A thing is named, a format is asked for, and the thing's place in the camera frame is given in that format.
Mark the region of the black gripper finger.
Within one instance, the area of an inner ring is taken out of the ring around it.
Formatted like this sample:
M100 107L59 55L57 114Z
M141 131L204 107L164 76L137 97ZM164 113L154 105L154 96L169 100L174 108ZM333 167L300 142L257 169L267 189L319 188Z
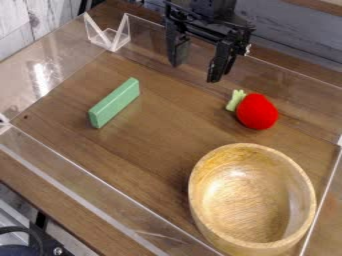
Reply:
M221 40L217 42L213 58L209 61L206 82L216 83L221 76L225 75L233 65L236 59L236 52L233 43Z
M181 65L188 57L189 37L186 29L178 22L165 20L165 45L168 61L173 67Z

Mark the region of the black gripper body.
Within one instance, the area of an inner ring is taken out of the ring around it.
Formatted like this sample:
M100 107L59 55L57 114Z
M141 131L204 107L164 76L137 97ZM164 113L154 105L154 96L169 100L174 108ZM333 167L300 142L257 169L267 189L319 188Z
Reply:
M164 0L164 4L169 47L186 40L186 35L192 35L212 44L226 39L237 55L248 54L255 26L236 15L236 0L189 0L186 4Z

